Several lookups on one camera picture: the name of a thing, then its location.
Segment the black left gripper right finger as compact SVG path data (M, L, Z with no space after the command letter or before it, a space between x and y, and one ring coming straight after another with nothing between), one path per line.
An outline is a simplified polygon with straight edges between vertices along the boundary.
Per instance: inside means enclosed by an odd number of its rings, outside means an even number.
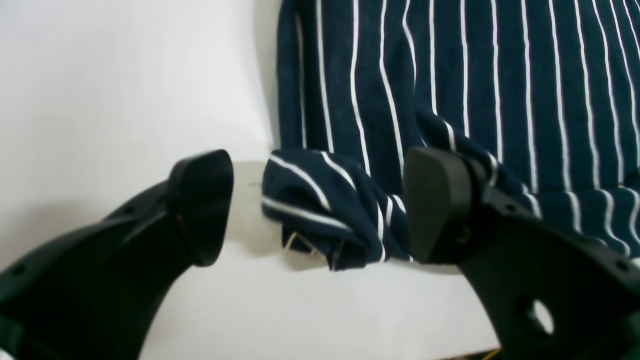
M414 146L404 164L414 260L455 265L505 360L637 360L639 269L489 185L480 162Z

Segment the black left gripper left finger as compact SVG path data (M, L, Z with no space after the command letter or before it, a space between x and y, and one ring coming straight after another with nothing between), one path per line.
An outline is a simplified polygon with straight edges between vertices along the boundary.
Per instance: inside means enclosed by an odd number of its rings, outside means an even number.
M221 253L233 198L226 150L185 158L96 223L1 272L3 360L137 360L174 282Z

